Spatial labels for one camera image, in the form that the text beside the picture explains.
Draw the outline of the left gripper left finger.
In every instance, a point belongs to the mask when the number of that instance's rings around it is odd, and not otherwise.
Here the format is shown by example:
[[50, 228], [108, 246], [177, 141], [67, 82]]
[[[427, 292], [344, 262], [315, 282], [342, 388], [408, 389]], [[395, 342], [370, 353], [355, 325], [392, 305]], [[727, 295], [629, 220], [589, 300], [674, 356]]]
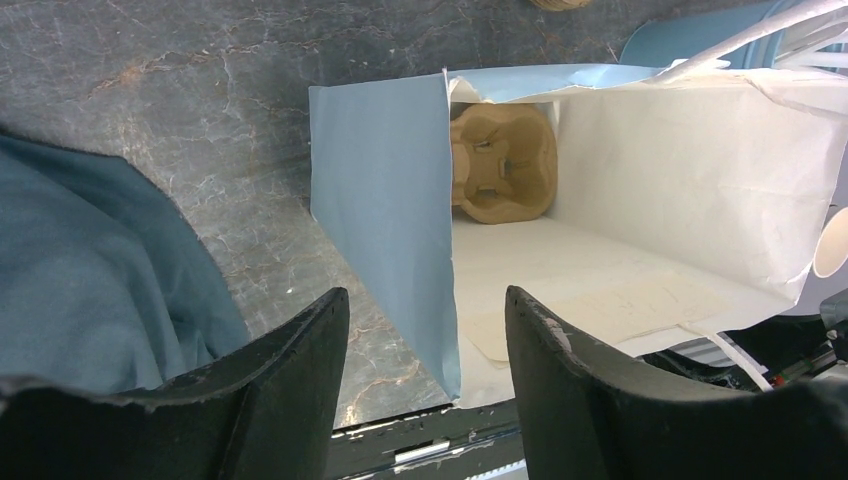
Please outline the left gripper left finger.
[[5, 479], [319, 479], [349, 296], [328, 290], [275, 330], [154, 390], [98, 395], [1, 381]]

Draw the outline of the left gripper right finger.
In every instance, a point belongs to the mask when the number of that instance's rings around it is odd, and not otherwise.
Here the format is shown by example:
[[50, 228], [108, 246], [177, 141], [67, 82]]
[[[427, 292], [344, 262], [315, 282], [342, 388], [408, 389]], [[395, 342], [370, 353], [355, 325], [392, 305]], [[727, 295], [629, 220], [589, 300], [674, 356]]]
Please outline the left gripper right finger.
[[524, 289], [505, 324], [533, 479], [843, 479], [847, 385], [752, 393], [663, 371], [565, 322]]

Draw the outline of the light blue paper bag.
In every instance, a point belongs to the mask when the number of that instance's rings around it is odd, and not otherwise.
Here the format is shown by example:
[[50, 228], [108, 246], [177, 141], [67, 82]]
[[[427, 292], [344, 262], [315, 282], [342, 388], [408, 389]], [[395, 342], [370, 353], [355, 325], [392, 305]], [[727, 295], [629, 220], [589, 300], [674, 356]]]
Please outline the light blue paper bag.
[[[626, 354], [793, 308], [847, 144], [847, 80], [822, 71], [465, 70], [309, 91], [311, 212], [421, 364], [464, 408], [512, 397], [505, 292], [524, 288]], [[539, 218], [451, 204], [450, 122], [532, 104], [557, 143]]]

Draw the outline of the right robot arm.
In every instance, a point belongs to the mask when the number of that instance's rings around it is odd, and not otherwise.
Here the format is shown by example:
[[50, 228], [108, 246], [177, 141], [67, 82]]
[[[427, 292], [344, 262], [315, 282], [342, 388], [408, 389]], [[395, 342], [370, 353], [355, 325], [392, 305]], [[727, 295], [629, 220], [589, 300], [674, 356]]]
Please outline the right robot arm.
[[[752, 360], [770, 387], [799, 380], [847, 377], [847, 292], [825, 299], [815, 315], [772, 317], [728, 333], [729, 344]], [[642, 360], [661, 370], [734, 390], [758, 391], [751, 375], [737, 365], [713, 366], [672, 349]]]

